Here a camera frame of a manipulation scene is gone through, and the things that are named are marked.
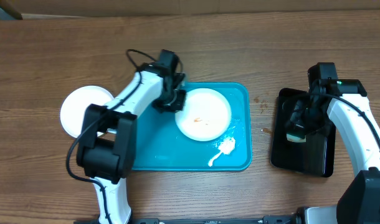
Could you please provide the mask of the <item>green yellow sponge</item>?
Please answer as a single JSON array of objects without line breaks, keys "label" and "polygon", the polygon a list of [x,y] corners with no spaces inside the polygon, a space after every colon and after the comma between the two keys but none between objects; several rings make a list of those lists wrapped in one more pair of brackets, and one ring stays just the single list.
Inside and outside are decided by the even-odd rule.
[{"label": "green yellow sponge", "polygon": [[290,142],[303,143],[306,142],[306,135],[302,131],[288,131],[286,138]]}]

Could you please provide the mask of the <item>white plate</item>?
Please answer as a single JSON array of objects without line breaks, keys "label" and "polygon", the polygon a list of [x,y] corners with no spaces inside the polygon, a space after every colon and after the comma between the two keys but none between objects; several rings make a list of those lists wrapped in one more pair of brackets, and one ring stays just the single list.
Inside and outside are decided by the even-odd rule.
[{"label": "white plate", "polygon": [[184,107],[175,114],[179,130],[195,141],[217,139],[228,129],[232,111],[226,97],[210,88],[187,92]]},{"label": "white plate", "polygon": [[60,122],[64,131],[77,138],[82,131],[85,110],[89,105],[103,106],[113,100],[113,95],[100,86],[83,86],[71,92],[60,109]]}]

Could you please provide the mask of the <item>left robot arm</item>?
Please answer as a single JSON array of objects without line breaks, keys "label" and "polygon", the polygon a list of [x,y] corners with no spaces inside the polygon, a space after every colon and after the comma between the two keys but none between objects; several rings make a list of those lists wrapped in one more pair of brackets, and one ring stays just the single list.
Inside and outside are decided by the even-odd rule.
[{"label": "left robot arm", "polygon": [[100,209],[96,223],[131,222],[126,178],[135,161],[141,114],[148,106],[159,113],[184,107],[186,91],[181,85],[186,75],[174,52],[162,50],[150,63],[134,67],[133,80],[116,98],[86,108],[81,133],[67,153],[69,175],[95,187]]}]

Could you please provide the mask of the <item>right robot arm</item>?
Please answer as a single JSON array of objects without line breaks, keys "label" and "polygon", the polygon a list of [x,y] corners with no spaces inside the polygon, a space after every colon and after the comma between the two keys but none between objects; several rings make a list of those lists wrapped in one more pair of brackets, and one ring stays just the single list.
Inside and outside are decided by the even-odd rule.
[{"label": "right robot arm", "polygon": [[302,139],[327,124],[339,131],[355,178],[338,203],[304,209],[303,223],[380,223],[380,128],[359,80],[338,78],[333,62],[308,69],[308,92],[282,103],[290,110],[290,138]]}]

